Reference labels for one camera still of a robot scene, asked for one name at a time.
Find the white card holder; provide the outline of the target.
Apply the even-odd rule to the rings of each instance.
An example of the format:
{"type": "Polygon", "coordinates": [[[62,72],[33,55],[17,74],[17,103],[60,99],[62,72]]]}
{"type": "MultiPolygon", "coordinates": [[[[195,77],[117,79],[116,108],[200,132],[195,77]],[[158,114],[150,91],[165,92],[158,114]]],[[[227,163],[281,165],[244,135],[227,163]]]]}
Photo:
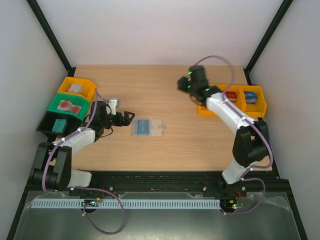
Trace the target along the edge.
{"type": "Polygon", "coordinates": [[[132,125],[131,135],[135,137],[161,137],[166,127],[162,119],[136,119],[132,125]]]}

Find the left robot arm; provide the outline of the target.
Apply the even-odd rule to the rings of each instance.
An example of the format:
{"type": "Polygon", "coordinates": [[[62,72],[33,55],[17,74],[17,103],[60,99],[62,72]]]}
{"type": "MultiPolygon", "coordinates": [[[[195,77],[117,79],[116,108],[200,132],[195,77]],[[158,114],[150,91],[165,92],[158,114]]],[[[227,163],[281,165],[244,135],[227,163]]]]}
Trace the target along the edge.
{"type": "Polygon", "coordinates": [[[86,188],[92,174],[72,169],[72,158],[80,150],[104,138],[105,130],[113,127],[127,127],[135,114],[130,111],[115,111],[105,101],[95,101],[90,109],[89,120],[78,126],[74,132],[52,142],[41,142],[35,152],[28,182],[49,190],[63,191],[67,188],[86,188]]]}

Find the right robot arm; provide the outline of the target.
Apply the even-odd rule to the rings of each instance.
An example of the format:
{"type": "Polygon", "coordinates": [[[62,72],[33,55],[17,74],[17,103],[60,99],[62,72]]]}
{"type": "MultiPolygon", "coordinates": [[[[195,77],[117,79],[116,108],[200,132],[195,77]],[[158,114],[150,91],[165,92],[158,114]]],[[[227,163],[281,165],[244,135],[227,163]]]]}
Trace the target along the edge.
{"type": "Polygon", "coordinates": [[[177,81],[177,89],[215,113],[234,133],[233,160],[222,172],[224,180],[218,183],[218,191],[229,196],[236,189],[235,183],[255,168],[256,163],[267,156],[272,157],[268,125],[237,108],[218,86],[210,86],[202,65],[189,67],[188,74],[188,77],[183,76],[177,81]]]}

